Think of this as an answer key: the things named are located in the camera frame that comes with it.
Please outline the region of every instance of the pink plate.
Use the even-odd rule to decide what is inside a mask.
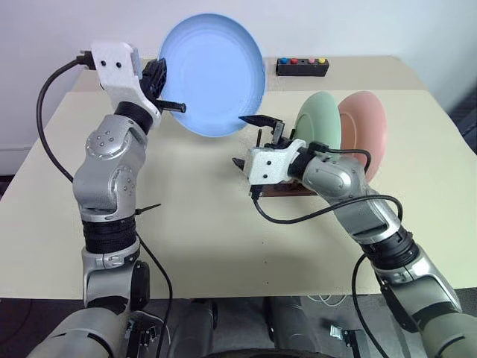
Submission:
[[[386,149],[386,116],[381,101],[371,92],[361,91],[347,96],[339,105],[341,117],[341,149],[364,149],[371,153],[367,170],[368,182],[378,171]],[[353,154],[366,163],[366,157]]]

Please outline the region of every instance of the light blue plate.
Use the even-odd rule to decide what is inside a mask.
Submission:
[[[205,13],[182,21],[165,38],[159,54],[167,64],[165,101],[184,102],[173,113],[181,125],[201,136],[228,136],[255,114],[265,91],[259,47],[240,24]]]

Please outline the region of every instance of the table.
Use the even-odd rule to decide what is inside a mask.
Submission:
[[[82,76],[78,83],[84,81]],[[296,78],[282,83],[284,90],[269,87],[259,113],[283,119],[287,134],[316,89],[307,84],[304,91],[289,90]],[[86,137],[113,110],[107,95],[90,85],[67,93],[46,128],[53,152],[73,173],[83,162]],[[329,92],[339,103],[357,90],[351,87]],[[409,87],[362,88],[374,90],[388,118],[388,147],[371,186],[401,200],[403,224],[455,288],[477,286],[476,156],[432,96],[412,83]],[[162,206],[137,217],[137,226],[169,273],[175,297],[350,293],[361,251],[333,214],[278,225],[254,210],[246,178],[231,158],[245,156],[256,128],[210,139],[188,132],[166,114],[148,138],[137,205]],[[262,142],[267,139],[264,133]],[[261,205],[285,219],[326,204],[303,197],[263,198]],[[0,201],[0,228],[0,297],[82,297],[77,204],[71,184],[38,142]],[[162,276],[145,252],[142,260],[151,267],[151,297],[165,298]],[[370,266],[363,265],[358,292],[378,291]]]

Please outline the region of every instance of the plate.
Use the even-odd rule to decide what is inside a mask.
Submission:
[[[331,149],[340,148],[340,113],[329,93],[317,92],[306,99],[295,122],[294,138],[303,139],[306,144],[316,141]]]
[[[338,109],[342,128],[341,149],[364,149],[371,153],[371,165],[366,173],[369,182],[385,155],[388,125],[384,107],[376,95],[361,91],[346,97]],[[363,155],[352,155],[365,165]]]
[[[228,17],[190,17],[165,38],[159,58],[167,64],[165,101],[184,102],[176,120],[201,136],[228,136],[255,114],[265,91],[262,54],[252,36]]]

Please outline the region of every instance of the white cable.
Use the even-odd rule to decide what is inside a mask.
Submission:
[[[343,303],[344,300],[346,300],[346,295],[343,295],[343,297],[338,301],[336,302],[335,304],[329,304],[328,301],[329,299],[331,298],[331,295],[328,295],[327,298],[323,298],[323,296],[321,295],[318,295],[318,297],[320,298],[319,300],[317,300],[316,298],[313,298],[312,296],[306,296],[308,297],[310,300],[314,301],[314,302],[320,302],[322,304],[325,304],[327,305],[328,307],[337,307],[339,306],[340,304]]]
[[[147,312],[144,312],[144,311],[136,311],[136,312],[139,312],[139,313],[145,315],[146,317],[156,319],[157,321],[161,321],[162,325],[164,325],[164,320],[160,317],[157,317],[156,315],[151,315],[150,313],[147,313]],[[169,341],[169,345],[171,345],[171,332],[169,331],[169,327],[167,327],[167,324],[165,325],[165,330],[167,331],[167,338],[168,338],[168,341]]]

